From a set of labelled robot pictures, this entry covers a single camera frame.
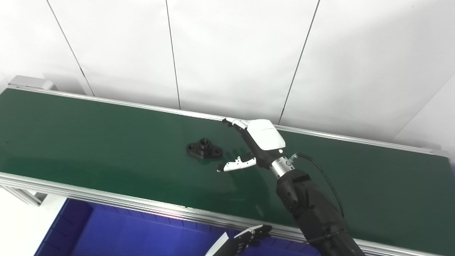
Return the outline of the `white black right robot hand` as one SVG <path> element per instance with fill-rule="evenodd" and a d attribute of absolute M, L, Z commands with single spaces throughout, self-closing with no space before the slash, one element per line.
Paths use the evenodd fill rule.
<path fill-rule="evenodd" d="M 257 165 L 271 170 L 275 177 L 280 177 L 291 169 L 284 163 L 287 158 L 283 154 L 285 140 L 270 120 L 225 118 L 222 122 L 240 133 L 250 152 L 238 156 L 233 161 L 219 164 L 217 172 L 241 170 Z"/>

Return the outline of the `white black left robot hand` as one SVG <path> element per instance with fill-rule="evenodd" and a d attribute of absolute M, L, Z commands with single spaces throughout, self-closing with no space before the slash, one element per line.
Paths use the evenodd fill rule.
<path fill-rule="evenodd" d="M 229 237 L 226 232 L 206 252 L 206 256 L 239 256 L 248 247 L 259 247 L 261 240 L 271 237 L 271 225 L 252 226 Z"/>

